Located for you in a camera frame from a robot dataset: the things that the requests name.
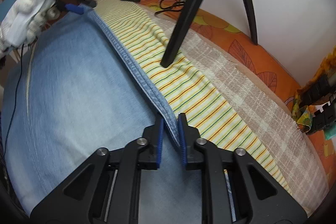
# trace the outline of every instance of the light blue fabric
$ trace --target light blue fabric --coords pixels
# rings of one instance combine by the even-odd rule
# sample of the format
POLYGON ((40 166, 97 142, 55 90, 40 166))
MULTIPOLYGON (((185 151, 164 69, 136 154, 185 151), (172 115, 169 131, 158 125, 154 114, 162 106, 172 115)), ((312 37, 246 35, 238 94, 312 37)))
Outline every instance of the light blue fabric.
MULTIPOLYGON (((16 66, 4 91, 3 142, 19 74, 16 66)), ((200 223, 200 172, 181 166, 168 103, 93 10, 68 13, 23 57, 6 164, 24 210, 30 214, 97 148, 140 137, 157 111, 169 133, 160 169, 142 172, 139 223, 200 223)))

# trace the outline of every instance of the blue clip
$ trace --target blue clip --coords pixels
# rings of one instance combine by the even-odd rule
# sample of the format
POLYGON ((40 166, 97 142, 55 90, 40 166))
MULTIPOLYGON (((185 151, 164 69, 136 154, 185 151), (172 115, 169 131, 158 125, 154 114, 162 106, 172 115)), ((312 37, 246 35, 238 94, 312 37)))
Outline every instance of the blue clip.
POLYGON ((80 6, 71 4, 71 3, 65 4, 65 8, 68 11, 76 13, 78 15, 83 15, 83 13, 84 13, 84 8, 83 7, 80 7, 80 6))

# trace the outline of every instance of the yellow striped cloth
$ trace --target yellow striped cloth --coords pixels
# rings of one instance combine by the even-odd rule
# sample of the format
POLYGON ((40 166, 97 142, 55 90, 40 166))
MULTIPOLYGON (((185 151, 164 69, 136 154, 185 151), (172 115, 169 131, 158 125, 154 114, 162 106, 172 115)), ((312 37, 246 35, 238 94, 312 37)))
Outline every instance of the yellow striped cloth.
POLYGON ((206 76, 179 52, 171 66, 160 66, 168 42, 162 29, 135 3, 97 0, 97 14, 111 28, 173 109, 218 147, 248 151, 289 193, 275 160, 259 138, 206 76))

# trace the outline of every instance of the orange floral fabric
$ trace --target orange floral fabric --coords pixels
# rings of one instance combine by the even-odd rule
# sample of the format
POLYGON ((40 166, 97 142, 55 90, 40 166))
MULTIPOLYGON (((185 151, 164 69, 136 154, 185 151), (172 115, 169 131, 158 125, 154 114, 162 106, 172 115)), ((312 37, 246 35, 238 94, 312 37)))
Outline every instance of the orange floral fabric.
MULTIPOLYGON (((159 2, 160 0, 142 0, 140 4, 161 10, 159 2)), ((173 2, 174 0, 167 0, 163 7, 170 6, 173 2)), ((165 15, 175 20, 179 17, 179 13, 174 12, 165 12, 165 15)), ((201 9, 198 10, 190 28, 249 68, 292 110, 295 91, 300 85, 262 46, 254 45, 240 30, 201 9)), ((324 140, 323 132, 317 132, 309 138, 319 154, 329 184, 332 185, 336 181, 336 155, 332 142, 324 140)))

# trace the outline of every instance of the metal screw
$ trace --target metal screw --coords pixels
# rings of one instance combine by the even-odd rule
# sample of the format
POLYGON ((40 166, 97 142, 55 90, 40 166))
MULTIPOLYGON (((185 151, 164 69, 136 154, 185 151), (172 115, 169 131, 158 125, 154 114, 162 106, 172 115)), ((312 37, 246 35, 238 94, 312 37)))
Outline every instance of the metal screw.
POLYGON ((147 144, 147 140, 145 138, 139 138, 139 139, 137 139, 136 142, 139 145, 145 145, 145 144, 147 144))
POLYGON ((237 149, 236 149, 236 153, 237 153, 237 155, 239 155, 239 156, 244 156, 244 155, 246 154, 246 150, 243 149, 243 148, 237 148, 237 149))
POLYGON ((96 152, 99 156, 105 156, 108 150, 104 147, 101 147, 101 148, 98 148, 96 152))
POLYGON ((204 139, 204 138, 198 138, 198 139, 196 140, 196 142, 197 142, 198 144, 200 144, 200 145, 203 145, 203 144, 206 144, 206 143, 207 143, 207 140, 204 139))

